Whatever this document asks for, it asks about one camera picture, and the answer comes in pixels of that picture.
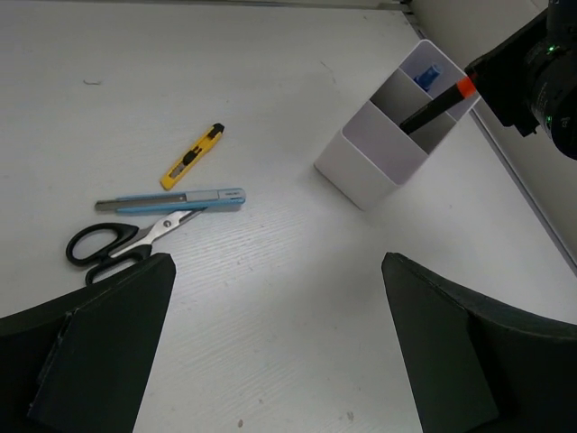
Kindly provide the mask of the black handled scissors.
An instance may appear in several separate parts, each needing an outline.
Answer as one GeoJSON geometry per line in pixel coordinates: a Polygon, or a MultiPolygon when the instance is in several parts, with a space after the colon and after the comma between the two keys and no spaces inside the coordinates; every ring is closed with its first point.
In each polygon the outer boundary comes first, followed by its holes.
{"type": "Polygon", "coordinates": [[[69,240],[65,255],[73,266],[87,269],[85,284],[91,285],[122,263],[135,264],[148,259],[155,241],[176,231],[205,210],[174,211],[146,228],[117,222],[95,224],[80,230],[69,240]],[[79,258],[75,255],[76,247],[85,237],[105,231],[114,234],[109,244],[87,257],[79,258]]]}

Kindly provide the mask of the orange cap highlighter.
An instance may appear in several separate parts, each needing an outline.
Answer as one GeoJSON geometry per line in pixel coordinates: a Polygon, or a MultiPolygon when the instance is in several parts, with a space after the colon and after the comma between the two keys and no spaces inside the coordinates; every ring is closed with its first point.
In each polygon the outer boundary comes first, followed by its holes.
{"type": "Polygon", "coordinates": [[[399,128],[406,135],[411,135],[476,93],[477,89],[473,80],[466,76],[446,89],[441,95],[432,99],[428,104],[419,108],[413,115],[401,122],[399,128]]]}

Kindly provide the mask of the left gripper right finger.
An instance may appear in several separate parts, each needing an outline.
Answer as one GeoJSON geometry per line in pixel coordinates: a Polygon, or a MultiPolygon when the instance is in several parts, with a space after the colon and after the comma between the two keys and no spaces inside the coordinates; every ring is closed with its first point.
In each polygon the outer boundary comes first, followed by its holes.
{"type": "Polygon", "coordinates": [[[400,253],[381,265],[425,432],[574,432],[576,326],[465,288],[400,253]]]}

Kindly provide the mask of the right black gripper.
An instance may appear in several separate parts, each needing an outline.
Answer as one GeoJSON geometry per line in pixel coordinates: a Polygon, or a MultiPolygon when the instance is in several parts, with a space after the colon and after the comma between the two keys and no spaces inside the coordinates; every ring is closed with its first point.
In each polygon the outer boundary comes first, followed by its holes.
{"type": "Polygon", "coordinates": [[[503,126],[526,137],[539,123],[564,156],[576,158],[574,0],[551,1],[547,11],[472,61],[465,73],[503,126]]]}

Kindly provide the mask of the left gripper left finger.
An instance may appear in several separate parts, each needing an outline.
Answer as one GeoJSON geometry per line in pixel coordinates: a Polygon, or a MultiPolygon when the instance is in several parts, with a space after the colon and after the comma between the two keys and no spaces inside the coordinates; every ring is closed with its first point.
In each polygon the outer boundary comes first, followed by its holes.
{"type": "Polygon", "coordinates": [[[131,432],[176,277],[167,253],[1,320],[3,432],[131,432]]]}

